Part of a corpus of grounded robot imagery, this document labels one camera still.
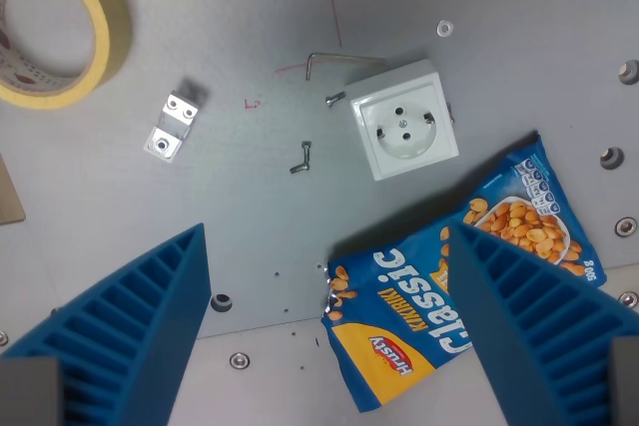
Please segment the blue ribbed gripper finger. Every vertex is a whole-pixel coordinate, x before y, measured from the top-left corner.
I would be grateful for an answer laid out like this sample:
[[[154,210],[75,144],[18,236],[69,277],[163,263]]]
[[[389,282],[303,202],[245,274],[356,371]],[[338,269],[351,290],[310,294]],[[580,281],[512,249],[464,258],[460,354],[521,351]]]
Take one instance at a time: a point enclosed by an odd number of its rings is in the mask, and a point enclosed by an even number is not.
[[[198,223],[60,307],[2,356],[57,359],[66,425],[165,425],[209,300]]]
[[[448,291],[506,422],[637,424],[637,312],[487,232],[449,230]]]

